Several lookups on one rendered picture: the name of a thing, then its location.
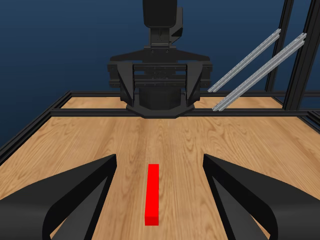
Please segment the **silver aluminium rail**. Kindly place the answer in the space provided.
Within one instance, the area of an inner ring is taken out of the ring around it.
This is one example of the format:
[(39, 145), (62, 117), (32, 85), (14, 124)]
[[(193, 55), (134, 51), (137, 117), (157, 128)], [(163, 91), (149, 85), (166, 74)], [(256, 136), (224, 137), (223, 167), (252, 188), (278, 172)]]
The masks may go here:
[(284, 49), (272, 57), (268, 62), (266, 62), (262, 67), (260, 67), (255, 73), (253, 73), (249, 78), (247, 78), (242, 84), (240, 84), (236, 89), (229, 93), (225, 98), (223, 98), (216, 106), (212, 108), (214, 112), (223, 111), (231, 103), (241, 97), (246, 93), (252, 86), (259, 82), (262, 78), (273, 71), (278, 65), (280, 65), (284, 60), (295, 53), (299, 48), (301, 48), (305, 43), (306, 33), (301, 33), (297, 38), (295, 38), (291, 43), (289, 43)]
[(251, 53), (242, 59), (236, 66), (234, 66), (228, 73), (226, 73), (220, 80), (218, 80), (207, 91), (215, 93), (222, 88), (228, 81), (242, 71), (249, 63), (264, 52), (270, 45), (272, 45), (280, 37), (281, 29), (278, 28), (267, 39), (265, 39), (259, 46), (257, 46)]

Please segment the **thin red peg bar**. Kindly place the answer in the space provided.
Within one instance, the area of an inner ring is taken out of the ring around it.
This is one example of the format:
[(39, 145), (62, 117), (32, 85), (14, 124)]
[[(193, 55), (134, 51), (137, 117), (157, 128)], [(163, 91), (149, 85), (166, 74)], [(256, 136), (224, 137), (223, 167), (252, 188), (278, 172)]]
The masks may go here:
[(148, 165), (144, 223), (159, 225), (159, 164)]

